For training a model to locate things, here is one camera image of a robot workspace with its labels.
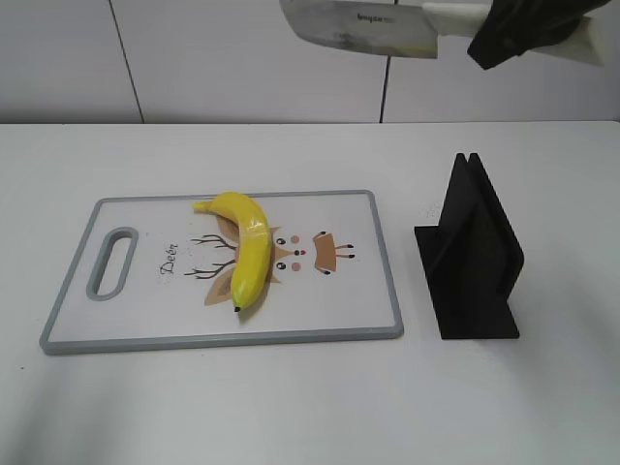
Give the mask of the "black gripper finger holding knife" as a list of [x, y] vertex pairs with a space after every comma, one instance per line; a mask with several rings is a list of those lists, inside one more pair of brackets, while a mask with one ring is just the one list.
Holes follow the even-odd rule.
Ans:
[[607, 4], [607, 0], [494, 1], [468, 54], [485, 70], [527, 51], [600, 65], [602, 41], [597, 22], [588, 13]]

